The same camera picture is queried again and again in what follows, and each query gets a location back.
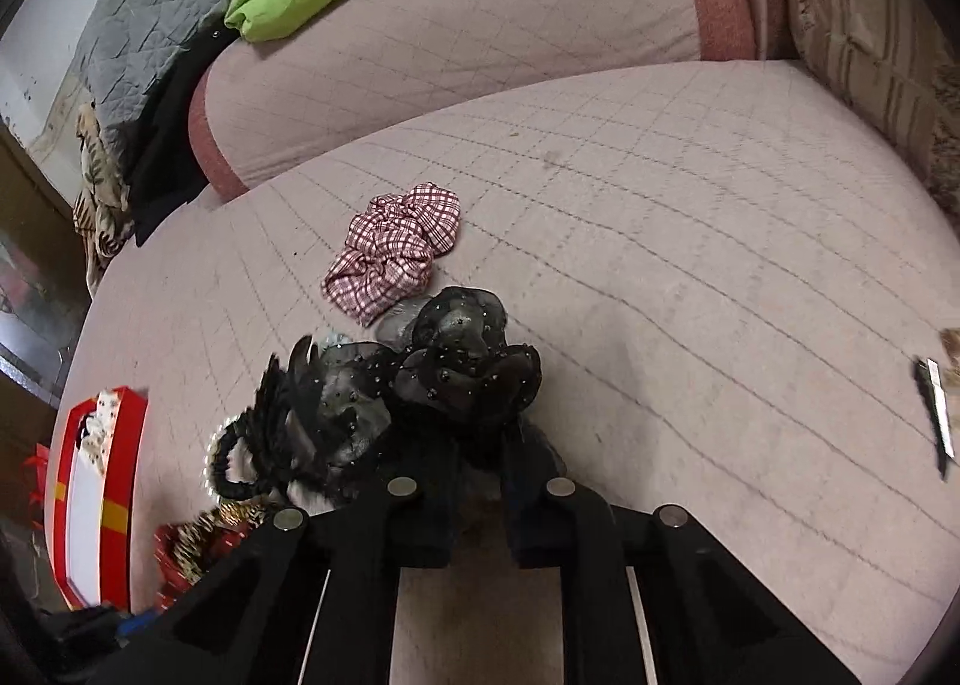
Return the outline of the black cloth on bed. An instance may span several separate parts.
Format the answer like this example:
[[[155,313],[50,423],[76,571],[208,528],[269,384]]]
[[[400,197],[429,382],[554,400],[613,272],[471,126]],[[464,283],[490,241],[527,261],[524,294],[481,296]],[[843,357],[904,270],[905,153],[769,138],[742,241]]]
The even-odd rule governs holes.
[[[139,247],[169,214],[199,196],[206,185],[189,142],[190,102],[206,70],[237,36],[224,25],[198,31],[148,92],[124,164],[133,236]]]

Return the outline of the red box with white interior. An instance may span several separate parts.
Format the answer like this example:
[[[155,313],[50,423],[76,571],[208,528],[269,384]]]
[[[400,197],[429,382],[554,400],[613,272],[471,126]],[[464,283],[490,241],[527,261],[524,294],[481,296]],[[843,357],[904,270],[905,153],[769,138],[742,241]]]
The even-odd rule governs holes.
[[[127,386],[106,391],[121,394],[106,475],[89,469],[75,444],[78,423],[94,409],[96,396],[68,411],[59,458],[50,466],[50,563],[55,584],[72,609],[130,607],[133,485],[148,401]]]

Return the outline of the black claw hair clip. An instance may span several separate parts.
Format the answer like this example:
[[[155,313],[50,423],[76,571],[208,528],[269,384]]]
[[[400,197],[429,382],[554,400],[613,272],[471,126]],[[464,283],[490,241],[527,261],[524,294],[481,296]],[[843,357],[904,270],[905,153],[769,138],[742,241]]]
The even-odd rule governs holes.
[[[286,368],[275,352],[270,353],[260,376],[249,433],[259,453],[275,461],[306,462],[316,454],[313,442],[296,417]]]

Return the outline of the red plaid scrunchie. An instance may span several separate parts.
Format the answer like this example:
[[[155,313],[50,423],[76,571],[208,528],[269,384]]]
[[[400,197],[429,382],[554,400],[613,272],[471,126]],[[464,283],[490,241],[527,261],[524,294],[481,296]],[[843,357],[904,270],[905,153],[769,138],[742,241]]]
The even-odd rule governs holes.
[[[459,229],[459,196],[434,183],[373,197],[350,222],[322,293],[367,328],[400,300],[427,290],[434,259],[454,248]]]

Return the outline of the pink quilted bolster pillow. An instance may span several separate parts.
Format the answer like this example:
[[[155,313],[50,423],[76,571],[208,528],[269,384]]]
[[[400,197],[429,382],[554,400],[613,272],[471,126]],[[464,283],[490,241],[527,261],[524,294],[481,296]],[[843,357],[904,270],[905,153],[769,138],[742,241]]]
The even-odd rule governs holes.
[[[236,40],[187,132],[224,201],[433,110],[557,77],[752,59],[748,0],[340,0],[295,35]]]

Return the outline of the black sheer dotted scrunchie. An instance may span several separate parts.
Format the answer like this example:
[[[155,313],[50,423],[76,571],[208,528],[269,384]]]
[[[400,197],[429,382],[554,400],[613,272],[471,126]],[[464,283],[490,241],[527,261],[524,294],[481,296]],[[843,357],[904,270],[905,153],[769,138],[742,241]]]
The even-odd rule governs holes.
[[[291,350],[286,399],[313,445],[306,483],[335,506],[397,474],[468,467],[494,474],[534,437],[537,348],[506,339],[494,293],[446,287],[384,314],[370,342]]]

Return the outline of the red polka dot scrunchie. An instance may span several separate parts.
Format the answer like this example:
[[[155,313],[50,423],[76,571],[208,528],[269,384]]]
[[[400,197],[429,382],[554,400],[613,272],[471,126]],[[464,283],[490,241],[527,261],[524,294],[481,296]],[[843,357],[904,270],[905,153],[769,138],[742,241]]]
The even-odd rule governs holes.
[[[249,526],[228,524],[218,511],[205,511],[192,521],[163,524],[153,536],[153,555],[161,586],[155,607],[166,612],[213,566],[228,557],[249,534]]]

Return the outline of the red bag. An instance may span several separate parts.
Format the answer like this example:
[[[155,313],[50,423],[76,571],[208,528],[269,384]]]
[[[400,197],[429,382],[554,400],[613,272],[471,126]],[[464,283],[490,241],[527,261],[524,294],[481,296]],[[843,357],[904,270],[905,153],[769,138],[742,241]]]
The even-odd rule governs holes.
[[[34,451],[21,462],[21,479],[28,492],[29,524],[34,531],[44,529],[44,488],[48,467],[49,448],[43,443],[36,443]]]

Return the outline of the grey quilted blanket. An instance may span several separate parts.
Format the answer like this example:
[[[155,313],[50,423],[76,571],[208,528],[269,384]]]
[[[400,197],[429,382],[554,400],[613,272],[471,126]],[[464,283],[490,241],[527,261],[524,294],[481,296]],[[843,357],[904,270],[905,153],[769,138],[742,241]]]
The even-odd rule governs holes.
[[[93,98],[107,152],[122,160],[149,92],[229,0],[98,0],[70,71]]]

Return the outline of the leaf print cloth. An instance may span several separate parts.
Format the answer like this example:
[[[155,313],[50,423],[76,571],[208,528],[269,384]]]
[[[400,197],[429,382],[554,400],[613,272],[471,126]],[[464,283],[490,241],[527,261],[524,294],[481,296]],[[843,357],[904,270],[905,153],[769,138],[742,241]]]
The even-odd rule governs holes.
[[[78,109],[76,139],[82,187],[73,204],[73,225],[82,238],[86,288],[94,298],[110,261],[133,235],[133,219],[127,183],[116,158],[107,152],[93,102]]]

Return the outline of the stained glass door panel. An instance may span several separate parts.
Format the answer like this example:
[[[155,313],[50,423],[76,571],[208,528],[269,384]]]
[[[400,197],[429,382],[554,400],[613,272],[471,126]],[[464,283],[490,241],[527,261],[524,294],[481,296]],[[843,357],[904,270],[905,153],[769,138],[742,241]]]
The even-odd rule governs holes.
[[[53,380],[71,360],[85,319],[86,290],[57,284],[2,232],[2,347]]]

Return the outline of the black metal hair clip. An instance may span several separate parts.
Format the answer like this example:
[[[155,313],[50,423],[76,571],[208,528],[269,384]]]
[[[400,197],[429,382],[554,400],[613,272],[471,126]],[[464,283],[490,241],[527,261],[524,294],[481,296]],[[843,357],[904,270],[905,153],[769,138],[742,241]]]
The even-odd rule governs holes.
[[[916,357],[913,360],[913,375],[934,431],[937,470],[939,470],[940,479],[947,480],[950,466],[955,462],[955,446],[953,446],[947,392],[942,371],[939,363],[931,357]]]

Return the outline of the white dotted scrunchie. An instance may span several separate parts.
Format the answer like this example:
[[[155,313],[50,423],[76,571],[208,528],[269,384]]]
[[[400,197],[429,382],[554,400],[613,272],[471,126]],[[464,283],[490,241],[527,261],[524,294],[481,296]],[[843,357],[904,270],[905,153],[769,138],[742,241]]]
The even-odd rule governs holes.
[[[94,409],[83,415],[76,430],[75,444],[80,458],[101,477],[107,472],[119,412],[121,394],[101,391],[94,399]]]

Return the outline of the striped beige cushion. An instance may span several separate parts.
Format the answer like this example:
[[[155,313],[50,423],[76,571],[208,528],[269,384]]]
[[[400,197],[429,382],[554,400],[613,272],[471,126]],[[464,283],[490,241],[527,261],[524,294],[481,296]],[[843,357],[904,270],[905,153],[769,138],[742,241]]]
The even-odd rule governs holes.
[[[923,0],[789,0],[800,58],[958,220],[958,58]]]

